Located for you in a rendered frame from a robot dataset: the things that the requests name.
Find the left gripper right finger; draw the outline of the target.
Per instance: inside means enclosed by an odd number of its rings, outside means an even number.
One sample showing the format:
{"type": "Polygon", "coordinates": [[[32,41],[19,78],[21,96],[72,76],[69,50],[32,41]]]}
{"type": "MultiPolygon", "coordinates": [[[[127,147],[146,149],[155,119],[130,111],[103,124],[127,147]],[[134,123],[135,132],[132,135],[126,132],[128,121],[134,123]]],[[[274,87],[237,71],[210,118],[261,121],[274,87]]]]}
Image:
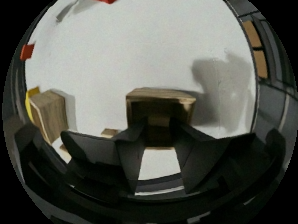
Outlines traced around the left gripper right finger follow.
{"type": "Polygon", "coordinates": [[[170,117],[170,134],[186,194],[199,192],[199,186],[232,152],[251,146],[256,133],[214,138],[170,117]]]}

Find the yellow rectangular block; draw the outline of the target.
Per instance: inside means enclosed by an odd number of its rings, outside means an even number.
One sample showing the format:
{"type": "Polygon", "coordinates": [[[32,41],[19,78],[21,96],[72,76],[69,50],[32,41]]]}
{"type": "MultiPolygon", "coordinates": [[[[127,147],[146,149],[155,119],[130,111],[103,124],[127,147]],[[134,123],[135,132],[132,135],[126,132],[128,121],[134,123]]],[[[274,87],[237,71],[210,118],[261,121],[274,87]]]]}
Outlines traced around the yellow rectangular block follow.
{"type": "Polygon", "coordinates": [[[31,121],[32,121],[32,117],[31,117],[31,113],[30,113],[30,109],[29,109],[28,97],[33,96],[33,95],[38,94],[38,93],[40,93],[38,86],[27,90],[26,105],[28,105],[28,106],[26,108],[28,108],[27,111],[28,111],[28,114],[29,114],[29,117],[30,117],[31,121]]]}

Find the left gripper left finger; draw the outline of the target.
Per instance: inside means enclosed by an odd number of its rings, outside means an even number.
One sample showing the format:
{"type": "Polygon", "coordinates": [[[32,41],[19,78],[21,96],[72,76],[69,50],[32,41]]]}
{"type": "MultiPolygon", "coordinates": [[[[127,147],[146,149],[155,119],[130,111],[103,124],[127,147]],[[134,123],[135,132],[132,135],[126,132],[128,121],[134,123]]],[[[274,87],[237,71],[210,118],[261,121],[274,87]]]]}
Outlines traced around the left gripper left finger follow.
{"type": "Polygon", "coordinates": [[[148,116],[144,116],[111,138],[69,130],[61,131],[60,138],[71,157],[113,168],[127,196],[135,196],[147,135],[148,116]]]}

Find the orange cube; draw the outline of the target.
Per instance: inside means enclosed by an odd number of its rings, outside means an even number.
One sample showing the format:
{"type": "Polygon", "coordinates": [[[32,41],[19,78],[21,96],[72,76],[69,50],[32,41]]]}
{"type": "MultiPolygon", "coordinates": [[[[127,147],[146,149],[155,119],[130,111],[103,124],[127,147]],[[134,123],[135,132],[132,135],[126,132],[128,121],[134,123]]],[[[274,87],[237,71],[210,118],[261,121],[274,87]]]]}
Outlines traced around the orange cube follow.
{"type": "Polygon", "coordinates": [[[30,44],[30,45],[28,44],[28,45],[23,46],[23,49],[22,49],[23,53],[21,53],[22,57],[20,57],[21,61],[26,60],[26,59],[31,59],[34,46],[35,46],[35,44],[30,44]]]}

